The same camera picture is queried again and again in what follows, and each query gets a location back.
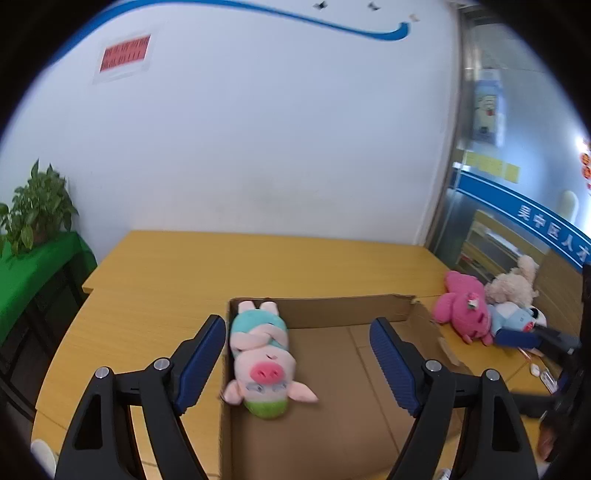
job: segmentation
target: pig snout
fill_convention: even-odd
[[[258,362],[251,369],[251,378],[261,385],[271,385],[285,378],[285,371],[275,362]]]

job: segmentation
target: plush toy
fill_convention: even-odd
[[[274,302],[266,301],[260,309],[251,301],[241,302],[230,329],[236,379],[226,387],[223,399],[231,405],[244,401],[262,419],[285,413],[288,398],[318,401],[311,389],[294,381],[296,360],[287,346],[287,327]]]
[[[519,308],[512,301],[489,305],[488,311],[491,314],[491,334],[493,336],[502,329],[529,332],[535,325],[546,326],[546,317],[535,307]]]
[[[531,305],[538,292],[534,291],[533,284],[538,265],[529,255],[522,255],[517,260],[517,267],[509,273],[502,273],[487,283],[484,287],[486,301],[490,304],[512,301],[519,308]]]
[[[437,299],[433,319],[437,323],[451,322],[453,329],[466,343],[480,338],[492,343],[491,316],[486,308],[484,286],[476,277],[450,271],[445,277],[448,293]]]

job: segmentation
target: cardboard box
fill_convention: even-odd
[[[274,420],[259,419],[243,406],[225,406],[223,480],[347,480],[392,468],[414,419],[396,404],[369,346],[369,324],[376,317],[386,317],[425,359],[469,373],[448,358],[438,327],[413,296],[233,299],[230,323],[243,300],[257,307],[266,300],[277,303],[297,361],[295,378],[319,402],[290,401],[287,413]],[[228,381],[231,355],[226,359]],[[460,432],[460,414],[452,416],[450,436]]]

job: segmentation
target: red sign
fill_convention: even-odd
[[[127,40],[117,45],[112,45],[105,49],[103,61],[100,64],[100,71],[131,63],[133,61],[142,61],[146,56],[148,50],[148,42],[150,36],[134,38]]]

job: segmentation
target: yellow table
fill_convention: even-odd
[[[296,237],[136,231],[85,282],[90,293],[50,365],[37,400],[33,439],[59,452],[67,426],[97,367],[145,368],[192,337],[211,313],[226,317],[233,297],[340,297],[414,294],[430,307],[447,271],[423,247]],[[525,360],[496,347],[464,345],[444,327],[452,349],[475,373],[507,379]],[[220,362],[183,424],[204,470],[220,475]],[[147,474],[158,478],[145,424],[133,409]]]

